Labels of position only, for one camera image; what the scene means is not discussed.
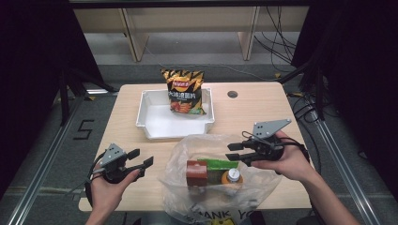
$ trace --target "white plastic bag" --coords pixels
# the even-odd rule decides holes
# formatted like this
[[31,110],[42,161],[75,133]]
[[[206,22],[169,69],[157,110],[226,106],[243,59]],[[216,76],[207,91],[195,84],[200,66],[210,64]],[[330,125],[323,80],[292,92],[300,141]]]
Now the white plastic bag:
[[247,167],[239,162],[238,169],[243,176],[239,189],[226,185],[188,187],[186,180],[187,160],[228,160],[225,154],[232,152],[227,145],[242,141],[238,136],[215,134],[189,135],[182,139],[173,149],[165,171],[159,176],[164,184],[166,213],[189,224],[234,225],[249,216],[281,182],[282,177],[276,172]]

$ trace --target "bottle cap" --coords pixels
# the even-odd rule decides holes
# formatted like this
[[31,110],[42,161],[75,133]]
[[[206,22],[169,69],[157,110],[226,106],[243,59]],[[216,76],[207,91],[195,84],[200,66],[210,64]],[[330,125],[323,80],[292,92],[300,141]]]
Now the bottle cap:
[[231,182],[236,182],[239,180],[240,172],[237,169],[230,169],[228,172],[228,180]]

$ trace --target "gray floor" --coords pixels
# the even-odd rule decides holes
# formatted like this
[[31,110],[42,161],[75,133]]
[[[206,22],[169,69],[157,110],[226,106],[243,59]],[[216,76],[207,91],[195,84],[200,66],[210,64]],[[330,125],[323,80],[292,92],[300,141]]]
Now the gray floor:
[[[256,35],[266,43],[262,34]],[[273,35],[271,33],[266,34],[268,38],[273,38]],[[286,38],[292,42],[297,41],[298,35],[299,33],[285,34]],[[214,79],[217,76],[217,69],[224,69],[230,72],[231,76],[248,76],[257,80],[258,77],[273,79],[274,74],[280,72],[277,68],[284,70],[293,69],[283,60],[274,55],[271,56],[257,42],[253,44],[251,60],[243,61],[237,34],[235,33],[152,34],[147,43],[143,60],[140,63],[132,61],[129,46],[122,34],[87,34],[86,38],[105,81],[112,85],[133,83],[132,80],[137,79],[134,78],[136,74],[133,71],[152,73],[146,67],[153,68],[152,66],[154,65],[159,67],[161,65],[173,65],[184,68],[191,66],[207,68],[208,71],[214,71],[212,73],[209,72],[209,76],[214,76]],[[276,50],[284,53],[281,47],[276,48]],[[259,65],[268,66],[267,69],[263,69]],[[299,78],[297,77],[288,82],[284,86],[285,91],[297,91]],[[157,83],[161,82],[161,80],[154,79],[153,82]],[[24,219],[24,224],[83,224],[85,222],[88,214],[82,213],[78,209],[77,200],[79,193],[75,192],[76,194],[67,197],[64,196],[64,193],[77,186],[81,182],[80,179],[85,176],[98,150],[100,138],[106,127],[115,98],[116,96],[96,97],[95,100],[87,99],[80,104],[73,121],[70,123],[69,135],[63,140],[62,146],[55,156],[54,163],[50,165],[50,170],[45,174],[38,196],[31,207],[28,208],[29,213]],[[296,100],[296,98],[289,99],[292,106]],[[295,110],[303,105],[304,102],[300,101]],[[352,134],[349,132],[349,128],[345,126],[344,121],[340,117],[333,116],[336,112],[332,106],[327,107],[325,112],[328,128],[358,179],[360,188],[375,210],[380,224],[395,224],[398,221],[397,202],[392,198],[373,166],[366,159],[358,157],[357,153],[360,150],[358,145],[352,138]],[[33,180],[40,162],[45,158],[59,129],[60,115],[60,104],[56,101],[53,113],[48,119],[45,129],[41,131],[35,146],[30,151],[8,192],[0,202],[0,224],[8,223],[24,191]],[[87,123],[87,128],[93,128],[90,139],[81,142],[74,140],[73,138],[82,135],[77,130],[81,121],[87,119],[94,120],[92,124]],[[314,136],[319,148],[319,154],[317,154],[314,151],[314,144],[311,142],[309,133],[304,127],[300,127],[306,145],[310,149],[314,166],[319,168],[318,158],[320,158],[322,175],[342,202],[362,224],[365,224],[366,219],[362,218],[357,202],[353,200],[334,160],[330,157],[329,149],[318,131],[317,124],[307,123],[306,127]],[[308,209],[267,210],[263,214],[267,224],[295,224],[297,219],[306,216],[308,212]],[[124,213],[114,213],[109,219],[109,224],[122,224],[123,217]],[[164,214],[148,217],[145,212],[135,212],[128,213],[127,224],[132,224],[135,219],[140,217],[143,217],[143,222],[148,224],[165,224],[167,223],[165,220],[168,219]]]

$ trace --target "floor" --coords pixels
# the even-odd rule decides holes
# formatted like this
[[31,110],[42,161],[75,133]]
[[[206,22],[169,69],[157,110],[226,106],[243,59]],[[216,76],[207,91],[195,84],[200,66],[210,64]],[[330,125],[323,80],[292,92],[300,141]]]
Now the floor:
[[[266,40],[265,37],[268,39],[273,39],[275,34],[258,33],[256,34],[256,36],[260,41],[271,47],[272,42]],[[299,33],[286,33],[284,34],[284,37],[290,42],[296,43],[299,37]],[[214,68],[220,66],[227,67],[229,65],[250,66],[268,64],[273,65],[275,73],[286,73],[286,71],[279,71],[278,68],[280,68],[281,66],[288,66],[286,58],[288,59],[289,57],[291,57],[290,52],[286,52],[283,46],[275,45],[274,50],[286,57],[284,58],[284,60],[280,57],[277,57],[275,54],[269,53],[269,51],[265,50],[263,46],[259,44],[259,42],[255,41],[253,43],[251,59],[249,61],[244,61],[237,39],[237,34],[235,33],[161,33],[151,34],[149,41],[146,45],[143,59],[141,62],[137,63],[133,62],[132,60],[128,43],[123,34],[86,34],[86,38],[91,48],[91,51],[97,61],[97,64],[100,66],[173,65],[182,67],[201,66]],[[289,85],[290,84],[287,83],[285,88],[292,88],[292,90],[295,88],[293,86],[290,87]],[[105,103],[110,105],[113,104],[113,100],[114,99],[110,98],[102,99],[102,101],[109,101]],[[92,108],[82,108],[78,111],[84,112],[89,111],[90,109]],[[59,112],[59,105],[56,103],[54,104],[54,111]],[[54,113],[52,116],[54,118],[50,118],[49,121],[59,120],[59,113]],[[107,118],[99,117],[98,120],[103,121],[100,125],[104,128],[106,126]],[[335,118],[334,116],[329,116],[329,120],[330,123],[328,123],[327,125],[312,125],[313,127],[311,127],[311,131],[318,140],[325,140],[325,136],[320,135],[320,133],[325,132],[325,130],[331,130],[331,133],[334,135],[329,137],[330,139],[335,138],[336,140],[338,140],[340,138],[346,138],[346,136],[349,136],[349,132],[341,133],[341,130],[346,130],[342,121],[340,121],[338,118]],[[44,158],[46,158],[46,156],[48,156],[47,150],[54,148],[52,139],[56,138],[56,134],[57,132],[59,132],[59,126],[53,126],[49,124],[48,126],[46,126],[46,128],[48,129],[44,130],[42,134],[40,134],[39,141],[34,147],[35,149],[32,150],[30,156],[25,160],[25,166],[22,166],[21,171],[16,175],[15,181],[13,182],[12,187],[7,192],[6,197],[3,198],[3,200],[0,202],[0,211],[2,212],[2,216],[0,217],[0,223],[2,224],[3,222],[4,224],[10,222],[11,215],[14,215],[14,209],[21,208],[19,203],[21,202],[21,197],[24,191],[29,188],[32,179],[34,179],[35,174],[37,174],[40,162]],[[302,132],[303,135],[306,136],[305,138],[307,140],[310,140],[309,135],[304,134],[305,131]],[[98,139],[100,140],[100,132],[93,133],[92,135],[98,135]],[[386,188],[383,186],[382,182],[380,182],[379,177],[377,177],[376,172],[372,170],[372,167],[370,165],[366,165],[366,162],[361,161],[363,160],[363,158],[353,156],[356,153],[349,153],[348,151],[345,151],[345,149],[355,149],[355,142],[339,142],[339,144],[337,145],[333,144],[333,142],[331,142],[331,144],[328,144],[328,142],[325,140],[322,145],[325,151],[329,150],[331,152],[335,152],[337,148],[337,154],[331,154],[331,157],[324,157],[322,159],[325,160],[322,162],[322,173],[331,181],[330,185],[332,186],[332,188],[339,190],[339,193],[337,194],[339,198],[341,198],[342,201],[348,205],[347,207],[350,208],[350,210],[355,211],[358,217],[361,217],[361,222],[363,224],[393,224],[392,221],[398,219],[398,207],[396,201],[392,199],[391,195],[389,195],[388,191],[386,191]],[[341,157],[354,158],[354,162],[350,162],[348,169],[358,171],[357,173],[360,173],[360,171],[363,171],[365,173],[360,173],[358,177],[354,177],[357,179],[355,181],[358,181],[360,183],[358,185],[360,189],[356,189],[356,182],[353,183],[352,180],[349,179],[349,175],[347,177],[348,180],[346,180],[344,172],[341,172],[340,168],[336,168],[335,162],[336,160],[339,161],[339,158]],[[48,174],[43,174],[45,178],[43,185],[44,187],[46,183],[51,182],[51,179],[56,180],[57,174],[61,173],[63,170],[62,167],[54,165],[52,164],[52,162],[50,163],[49,167],[50,172]],[[334,178],[338,179],[339,181],[333,184]],[[66,179],[63,182],[75,183],[72,178],[70,178],[70,180]],[[354,193],[359,193],[359,196],[353,196],[352,194],[350,194],[353,193],[351,192],[352,189],[354,190]],[[54,208],[68,208],[71,206],[59,206],[59,203],[63,202],[63,200],[62,196],[56,195],[56,191],[65,193],[66,191],[70,191],[70,189],[42,189],[39,193],[40,198],[37,198],[37,200],[32,203],[32,205],[27,205],[23,209],[25,210],[25,212],[27,212],[27,214],[24,215],[25,217],[22,218],[24,224],[70,224],[76,223],[77,221],[79,221],[78,223],[83,223],[87,215],[82,215],[78,216],[75,219],[70,219],[73,218],[73,212],[77,211],[75,208],[70,211],[65,209],[65,212],[67,213],[64,212],[62,214],[62,217],[65,218],[64,221],[59,221],[57,219],[59,214],[57,214],[57,212],[54,212],[54,210],[51,210],[51,207],[53,205],[56,205],[54,206]],[[72,193],[71,196],[71,198],[75,198],[76,196],[78,196],[78,194]],[[363,202],[364,205],[360,205],[360,200],[362,200],[361,196],[365,197],[366,201]],[[42,212],[49,213],[46,216],[42,215]],[[122,218],[123,216],[123,214],[116,215],[117,218]],[[132,217],[129,217],[129,221],[134,221],[140,216],[141,215],[134,215]],[[156,217],[144,218],[151,218],[152,220],[156,218],[155,220],[157,221],[147,221],[148,224],[164,224],[161,220],[161,217],[163,216],[164,215],[157,215]],[[269,224],[282,224],[275,221],[277,221],[278,217],[280,217],[280,221],[282,221],[283,219],[281,217],[284,217],[284,215],[280,215],[277,212],[268,212],[265,217],[269,218],[268,221],[271,221]]]

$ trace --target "wooden table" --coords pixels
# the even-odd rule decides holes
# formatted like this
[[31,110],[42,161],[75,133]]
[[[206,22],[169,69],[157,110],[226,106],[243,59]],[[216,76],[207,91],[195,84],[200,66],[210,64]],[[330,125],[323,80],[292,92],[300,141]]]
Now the wooden table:
[[[145,177],[129,185],[117,211],[163,211],[163,186],[158,176],[164,171],[170,153],[180,139],[149,140],[144,131],[136,127],[136,119],[142,91],[166,88],[166,84],[127,84],[118,94],[97,155],[115,143],[125,151],[141,149],[141,155],[128,160],[127,167],[141,164],[152,156],[154,165],[146,170]],[[254,122],[291,118],[292,123],[283,131],[304,143],[280,83],[215,82],[204,83],[203,88],[211,88],[212,92],[215,123],[209,134],[240,135],[242,130],[252,131]],[[238,96],[228,97],[229,91],[236,91]],[[81,198],[79,208],[91,211],[86,198]],[[311,208],[307,192],[300,182],[284,177],[257,209],[283,208]]]

